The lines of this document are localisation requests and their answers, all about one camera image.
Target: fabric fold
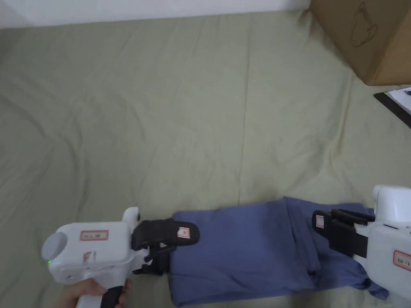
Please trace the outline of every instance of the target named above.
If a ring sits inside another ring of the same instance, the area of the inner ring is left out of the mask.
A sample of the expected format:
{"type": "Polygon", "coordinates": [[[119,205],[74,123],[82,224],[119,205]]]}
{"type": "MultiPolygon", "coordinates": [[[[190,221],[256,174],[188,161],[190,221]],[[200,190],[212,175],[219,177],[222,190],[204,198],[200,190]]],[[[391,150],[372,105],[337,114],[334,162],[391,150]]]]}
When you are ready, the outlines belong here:
{"type": "Polygon", "coordinates": [[[329,248],[311,228],[316,209],[366,212],[357,203],[320,205],[284,197],[212,211],[182,211],[173,218],[195,223],[193,246],[171,254],[169,285],[176,306],[274,297],[352,286],[386,299],[362,266],[329,248]]]}

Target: black clipboard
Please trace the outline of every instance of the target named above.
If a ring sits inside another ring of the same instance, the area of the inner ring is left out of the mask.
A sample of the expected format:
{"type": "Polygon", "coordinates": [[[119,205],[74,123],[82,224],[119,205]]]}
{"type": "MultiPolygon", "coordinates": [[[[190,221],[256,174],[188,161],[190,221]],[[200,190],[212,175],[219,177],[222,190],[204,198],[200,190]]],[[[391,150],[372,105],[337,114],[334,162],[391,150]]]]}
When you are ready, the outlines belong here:
{"type": "Polygon", "coordinates": [[[387,107],[393,114],[397,116],[401,121],[411,128],[411,115],[406,112],[401,106],[399,106],[391,97],[384,92],[374,94],[374,97],[380,101],[385,107],[387,107]]]}

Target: paper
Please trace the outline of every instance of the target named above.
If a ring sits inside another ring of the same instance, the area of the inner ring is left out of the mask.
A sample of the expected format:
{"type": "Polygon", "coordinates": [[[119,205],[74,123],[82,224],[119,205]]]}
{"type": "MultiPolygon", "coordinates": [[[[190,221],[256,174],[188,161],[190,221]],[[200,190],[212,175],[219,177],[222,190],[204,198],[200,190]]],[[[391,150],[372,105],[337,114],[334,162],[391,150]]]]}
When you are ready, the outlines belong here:
{"type": "Polygon", "coordinates": [[[385,92],[385,94],[392,98],[399,106],[401,106],[401,108],[411,115],[411,96],[409,96],[405,91],[411,91],[411,87],[385,92]]]}

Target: wrinkled sheet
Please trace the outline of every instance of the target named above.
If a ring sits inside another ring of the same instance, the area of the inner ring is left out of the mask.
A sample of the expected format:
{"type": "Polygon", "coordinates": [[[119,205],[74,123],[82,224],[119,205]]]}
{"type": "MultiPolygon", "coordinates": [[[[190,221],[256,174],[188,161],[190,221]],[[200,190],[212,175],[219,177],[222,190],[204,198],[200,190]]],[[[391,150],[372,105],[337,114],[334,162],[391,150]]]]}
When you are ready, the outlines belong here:
{"type": "MultiPolygon", "coordinates": [[[[0,31],[0,307],[56,297],[40,250],[66,223],[411,186],[411,131],[372,97],[394,88],[304,11],[0,31]]],[[[128,303],[172,307],[167,277],[128,303]]],[[[386,306],[343,288],[207,307],[304,305],[386,306]]]]}

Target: white label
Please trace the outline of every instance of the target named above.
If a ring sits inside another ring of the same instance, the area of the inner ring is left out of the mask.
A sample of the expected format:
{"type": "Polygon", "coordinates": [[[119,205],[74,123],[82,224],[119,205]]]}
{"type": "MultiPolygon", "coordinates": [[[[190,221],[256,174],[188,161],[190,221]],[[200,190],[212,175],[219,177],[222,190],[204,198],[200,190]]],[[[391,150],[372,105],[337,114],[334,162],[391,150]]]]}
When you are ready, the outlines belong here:
{"type": "Polygon", "coordinates": [[[80,241],[106,241],[108,239],[108,230],[90,230],[80,233],[80,241]]]}
{"type": "Polygon", "coordinates": [[[178,229],[178,232],[177,232],[177,237],[182,237],[184,239],[189,239],[190,238],[190,229],[180,227],[178,229]]]}
{"type": "Polygon", "coordinates": [[[395,265],[411,271],[411,255],[396,250],[393,261],[395,265]]]}
{"type": "Polygon", "coordinates": [[[324,229],[324,216],[316,215],[316,226],[324,229]]]}

